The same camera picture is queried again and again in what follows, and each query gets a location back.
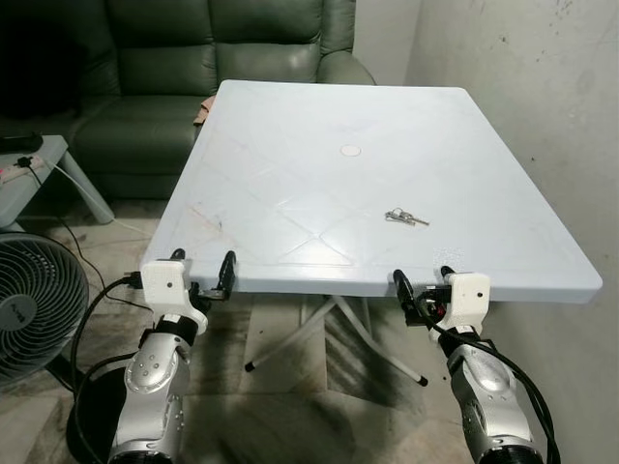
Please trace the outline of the silver keys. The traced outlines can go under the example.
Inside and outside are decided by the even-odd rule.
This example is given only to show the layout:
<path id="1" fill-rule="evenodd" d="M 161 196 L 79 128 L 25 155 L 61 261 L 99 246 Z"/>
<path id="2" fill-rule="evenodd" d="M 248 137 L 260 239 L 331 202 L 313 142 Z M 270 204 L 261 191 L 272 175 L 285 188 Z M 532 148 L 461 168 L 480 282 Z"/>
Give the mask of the silver keys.
<path id="1" fill-rule="evenodd" d="M 429 226 L 428 221 L 421 220 L 419 217 L 412 216 L 411 213 L 403 211 L 402 208 L 394 208 L 392 211 L 386 212 L 384 214 L 384 218 L 388 221 L 403 222 L 403 224 L 407 224 L 410 226 Z"/>

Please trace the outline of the white plastic folding table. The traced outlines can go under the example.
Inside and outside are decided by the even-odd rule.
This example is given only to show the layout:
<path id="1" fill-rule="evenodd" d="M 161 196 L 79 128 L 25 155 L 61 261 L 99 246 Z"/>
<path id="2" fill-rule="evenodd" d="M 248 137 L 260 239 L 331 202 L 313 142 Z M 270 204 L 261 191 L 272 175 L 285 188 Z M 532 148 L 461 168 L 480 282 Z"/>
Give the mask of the white plastic folding table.
<path id="1" fill-rule="evenodd" d="M 223 81 L 140 264 L 176 248 L 204 288 L 234 250 L 245 293 L 393 297 L 394 270 L 422 288 L 441 266 L 489 276 L 492 304 L 588 304 L 603 284 L 455 87 Z"/>

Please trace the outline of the small brown item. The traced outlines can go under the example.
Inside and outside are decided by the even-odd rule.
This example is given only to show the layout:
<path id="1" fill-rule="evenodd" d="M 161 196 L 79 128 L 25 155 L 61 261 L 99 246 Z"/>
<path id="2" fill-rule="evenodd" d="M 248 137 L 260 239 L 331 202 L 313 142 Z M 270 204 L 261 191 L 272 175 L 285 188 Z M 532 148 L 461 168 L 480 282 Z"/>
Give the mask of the small brown item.
<path id="1" fill-rule="evenodd" d="M 209 114 L 211 114 L 211 110 L 215 100 L 216 96 L 211 96 L 200 102 L 197 110 L 197 115 L 194 116 L 192 123 L 195 127 L 202 127 L 202 125 L 205 123 L 205 120 L 207 120 Z"/>

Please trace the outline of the black floor fan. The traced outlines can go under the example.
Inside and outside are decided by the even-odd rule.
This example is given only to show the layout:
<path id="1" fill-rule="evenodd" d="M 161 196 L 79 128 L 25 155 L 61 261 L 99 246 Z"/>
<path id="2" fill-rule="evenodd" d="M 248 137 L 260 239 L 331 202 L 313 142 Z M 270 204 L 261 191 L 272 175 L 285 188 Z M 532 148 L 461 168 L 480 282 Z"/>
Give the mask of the black floor fan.
<path id="1" fill-rule="evenodd" d="M 0 231 L 0 390 L 45 370 L 74 394 L 68 442 L 76 459 L 116 464 L 110 449 L 81 423 L 80 403 L 102 367 L 116 355 L 81 371 L 63 354 L 87 319 L 88 278 L 65 246 L 28 231 Z"/>

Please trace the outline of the small grey side table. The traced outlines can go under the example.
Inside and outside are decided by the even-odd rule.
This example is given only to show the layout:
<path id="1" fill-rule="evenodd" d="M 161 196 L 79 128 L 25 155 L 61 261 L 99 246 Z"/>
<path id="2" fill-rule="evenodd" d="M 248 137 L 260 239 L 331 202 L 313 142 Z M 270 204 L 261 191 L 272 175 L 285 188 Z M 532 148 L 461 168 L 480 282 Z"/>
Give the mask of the small grey side table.
<path id="1" fill-rule="evenodd" d="M 65 137 L 44 135 L 43 138 L 43 147 L 34 154 L 0 155 L 0 230 L 22 231 L 17 224 L 19 213 L 34 198 L 40 182 L 47 181 L 53 172 L 65 174 L 74 183 L 98 221 L 106 224 L 115 220 L 103 196 L 68 151 Z"/>

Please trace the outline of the dark green leather sofa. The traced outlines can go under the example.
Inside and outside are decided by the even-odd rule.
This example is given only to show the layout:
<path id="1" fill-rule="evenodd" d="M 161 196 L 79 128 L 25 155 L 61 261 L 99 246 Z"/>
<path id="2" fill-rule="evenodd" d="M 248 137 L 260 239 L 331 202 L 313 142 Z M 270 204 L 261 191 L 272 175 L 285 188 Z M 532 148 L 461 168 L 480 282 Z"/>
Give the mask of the dark green leather sofa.
<path id="1" fill-rule="evenodd" d="M 229 79 L 371 84 L 357 0 L 0 0 L 0 136 L 58 135 L 107 198 L 166 199 Z"/>

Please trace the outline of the flat black device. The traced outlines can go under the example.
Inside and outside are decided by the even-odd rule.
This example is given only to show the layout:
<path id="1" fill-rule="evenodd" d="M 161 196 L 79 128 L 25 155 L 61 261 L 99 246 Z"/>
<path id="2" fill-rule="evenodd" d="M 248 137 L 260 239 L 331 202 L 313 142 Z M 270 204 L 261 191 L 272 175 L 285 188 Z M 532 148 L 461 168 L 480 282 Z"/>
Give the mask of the flat black device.
<path id="1" fill-rule="evenodd" d="M 43 147 L 44 138 L 39 133 L 30 135 L 0 136 L 0 155 L 34 154 Z"/>

